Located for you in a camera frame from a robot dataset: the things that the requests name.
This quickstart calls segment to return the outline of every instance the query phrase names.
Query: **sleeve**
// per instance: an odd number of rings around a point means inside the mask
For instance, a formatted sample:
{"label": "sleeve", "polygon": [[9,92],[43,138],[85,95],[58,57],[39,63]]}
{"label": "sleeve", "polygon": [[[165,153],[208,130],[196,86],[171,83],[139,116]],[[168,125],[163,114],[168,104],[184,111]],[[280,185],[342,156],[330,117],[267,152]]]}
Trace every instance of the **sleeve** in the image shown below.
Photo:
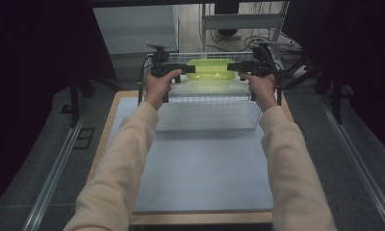
{"label": "sleeve", "polygon": [[64,230],[128,229],[157,122],[156,110],[146,102],[123,119],[112,146],[79,194],[75,216]]}
{"label": "sleeve", "polygon": [[265,132],[262,146],[268,159],[274,229],[337,230],[298,126],[279,106],[267,110],[260,125]]}

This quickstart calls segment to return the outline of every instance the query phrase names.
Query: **person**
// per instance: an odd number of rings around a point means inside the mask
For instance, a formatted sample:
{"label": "person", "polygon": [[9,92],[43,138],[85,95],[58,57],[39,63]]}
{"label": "person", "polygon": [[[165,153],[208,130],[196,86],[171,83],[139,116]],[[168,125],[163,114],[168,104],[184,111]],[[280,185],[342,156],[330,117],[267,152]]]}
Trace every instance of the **person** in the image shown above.
{"label": "person", "polygon": [[[93,178],[79,194],[76,214],[64,230],[128,229],[159,119],[157,111],[170,90],[170,80],[180,73],[181,70],[173,70],[162,78],[146,76],[144,101],[123,119]],[[257,95],[256,103],[263,112],[260,125],[265,135],[261,143],[268,159],[274,230],[336,230],[304,138],[274,98],[274,76],[239,75],[248,80],[249,89]]]}
{"label": "person", "polygon": [[[215,3],[214,14],[236,14],[240,10],[239,1],[223,1]],[[227,40],[239,40],[242,36],[237,29],[218,30],[217,37]]]}

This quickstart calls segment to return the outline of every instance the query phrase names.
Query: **lime green tray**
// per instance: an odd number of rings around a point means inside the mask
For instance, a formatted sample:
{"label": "lime green tray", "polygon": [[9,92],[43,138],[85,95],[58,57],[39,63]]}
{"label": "lime green tray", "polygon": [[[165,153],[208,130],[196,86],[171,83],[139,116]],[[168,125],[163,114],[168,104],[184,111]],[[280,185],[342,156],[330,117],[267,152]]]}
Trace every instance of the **lime green tray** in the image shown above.
{"label": "lime green tray", "polygon": [[231,80],[235,78],[235,71],[227,70],[231,59],[195,59],[187,62],[187,65],[195,65],[195,73],[187,76],[191,80]]}

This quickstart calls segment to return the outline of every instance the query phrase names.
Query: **white wire basket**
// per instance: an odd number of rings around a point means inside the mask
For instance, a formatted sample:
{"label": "white wire basket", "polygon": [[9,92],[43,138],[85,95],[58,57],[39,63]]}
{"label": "white wire basket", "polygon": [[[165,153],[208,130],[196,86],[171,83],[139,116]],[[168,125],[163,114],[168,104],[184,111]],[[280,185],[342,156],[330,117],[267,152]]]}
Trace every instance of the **white wire basket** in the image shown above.
{"label": "white wire basket", "polygon": [[[168,64],[186,64],[191,59],[253,60],[251,52],[173,53]],[[151,67],[151,55],[143,64],[144,76]],[[261,111],[250,101],[247,82],[236,77],[228,81],[192,81],[181,76],[172,84],[168,103],[159,110],[157,132],[254,130]]]}

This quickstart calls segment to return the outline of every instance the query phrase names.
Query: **hand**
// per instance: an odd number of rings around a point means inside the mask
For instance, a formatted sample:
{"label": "hand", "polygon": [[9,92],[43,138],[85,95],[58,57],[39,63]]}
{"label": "hand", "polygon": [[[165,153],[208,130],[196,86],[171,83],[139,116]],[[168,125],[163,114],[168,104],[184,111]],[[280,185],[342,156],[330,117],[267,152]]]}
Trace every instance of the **hand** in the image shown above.
{"label": "hand", "polygon": [[181,69],[172,70],[169,74],[157,78],[150,73],[144,79],[146,96],[144,101],[153,106],[156,111],[163,105],[163,96],[171,90],[171,80],[181,74]]}
{"label": "hand", "polygon": [[253,90],[256,94],[256,104],[258,104],[262,112],[271,107],[278,106],[274,98],[274,92],[276,91],[274,75],[270,74],[265,77],[258,77],[247,73],[239,73],[238,75],[249,81],[249,90]]}

